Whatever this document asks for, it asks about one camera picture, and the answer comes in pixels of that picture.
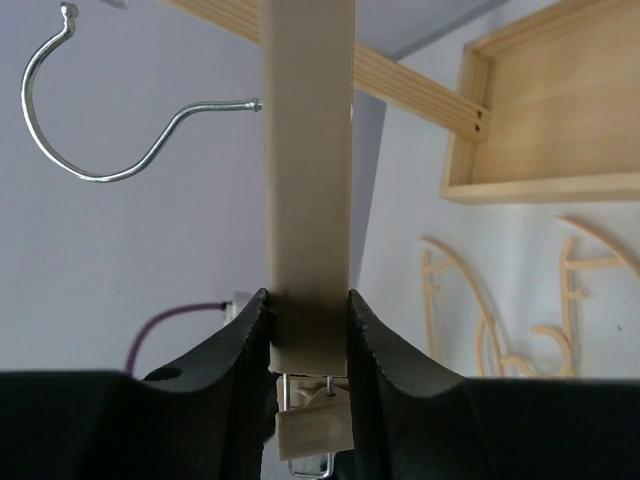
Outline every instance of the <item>metal hook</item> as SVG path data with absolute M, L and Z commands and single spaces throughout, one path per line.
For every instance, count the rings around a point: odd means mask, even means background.
M 240 110 L 252 110 L 258 112 L 262 110 L 262 102 L 257 98 L 248 100 L 237 100 L 227 102 L 198 102 L 192 103 L 182 108 L 174 115 L 169 124 L 165 127 L 160 136 L 151 145 L 147 153 L 132 166 L 119 172 L 100 175 L 88 172 L 76 167 L 73 163 L 66 160 L 60 155 L 47 141 L 42 129 L 38 124 L 35 107 L 33 105 L 33 83 L 36 78 L 38 69 L 42 66 L 47 57 L 60 45 L 69 40 L 76 31 L 75 19 L 78 16 L 78 7 L 72 3 L 63 2 L 60 4 L 60 11 L 64 18 L 64 27 L 60 33 L 51 37 L 33 54 L 27 68 L 22 76 L 22 88 L 20 98 L 22 102 L 22 113 L 29 127 L 29 132 L 35 140 L 40 150 L 55 164 L 64 168 L 67 172 L 72 173 L 81 180 L 94 183 L 110 183 L 124 180 L 132 177 L 147 168 L 156 158 L 160 150 L 165 146 L 171 135 L 176 131 L 180 124 L 191 115 L 200 112 L 229 112 Z

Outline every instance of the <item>wooden tray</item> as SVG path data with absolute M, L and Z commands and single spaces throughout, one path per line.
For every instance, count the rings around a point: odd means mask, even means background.
M 565 0 L 472 42 L 458 92 L 491 122 L 485 143 L 451 134 L 443 198 L 640 199 L 640 0 Z

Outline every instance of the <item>ceiling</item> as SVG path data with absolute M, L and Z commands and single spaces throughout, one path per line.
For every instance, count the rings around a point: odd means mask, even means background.
M 356 0 L 358 41 L 402 57 L 507 0 Z

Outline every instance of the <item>screw hole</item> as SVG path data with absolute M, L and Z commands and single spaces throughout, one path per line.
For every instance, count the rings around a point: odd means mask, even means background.
M 161 367 L 154 370 L 145 377 L 147 382 L 157 382 L 159 380 L 171 380 L 172 378 L 178 378 L 182 375 L 182 370 L 174 367 Z

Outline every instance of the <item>white plastic clip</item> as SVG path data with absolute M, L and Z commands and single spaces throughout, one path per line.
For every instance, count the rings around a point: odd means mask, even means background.
M 319 389 L 313 387 L 314 380 L 296 377 L 292 389 L 290 375 L 283 375 L 280 397 L 283 411 L 276 416 L 278 450 L 280 460 L 289 462 L 293 476 L 326 479 L 333 473 L 335 452 L 353 448 L 351 407 L 349 392 L 336 387 L 333 377 L 327 377 L 326 387 Z M 301 463 L 298 459 L 309 457 L 316 457 L 311 463 L 319 464 L 321 468 L 313 472 L 306 467 L 304 470 L 298 468 Z

